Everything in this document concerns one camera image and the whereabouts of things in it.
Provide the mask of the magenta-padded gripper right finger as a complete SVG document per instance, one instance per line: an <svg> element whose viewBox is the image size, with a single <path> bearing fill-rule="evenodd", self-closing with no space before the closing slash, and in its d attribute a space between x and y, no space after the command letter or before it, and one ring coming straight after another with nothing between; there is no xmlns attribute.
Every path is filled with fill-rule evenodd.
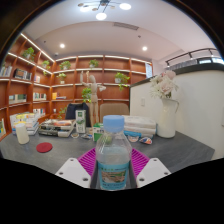
<svg viewBox="0 0 224 224"><path fill-rule="evenodd" d="M170 175L171 172L158 158L149 158L137 149L132 149L130 161L130 185L140 188Z"/></svg>

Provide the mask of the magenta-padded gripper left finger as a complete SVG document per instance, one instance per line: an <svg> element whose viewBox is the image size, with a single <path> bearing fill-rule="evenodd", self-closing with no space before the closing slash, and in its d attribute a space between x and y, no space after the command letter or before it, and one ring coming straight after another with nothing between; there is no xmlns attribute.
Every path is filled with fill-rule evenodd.
<svg viewBox="0 0 224 224"><path fill-rule="evenodd" d="M95 188L97 184L95 149L90 149L78 158L69 158L55 175L84 188Z"/></svg>

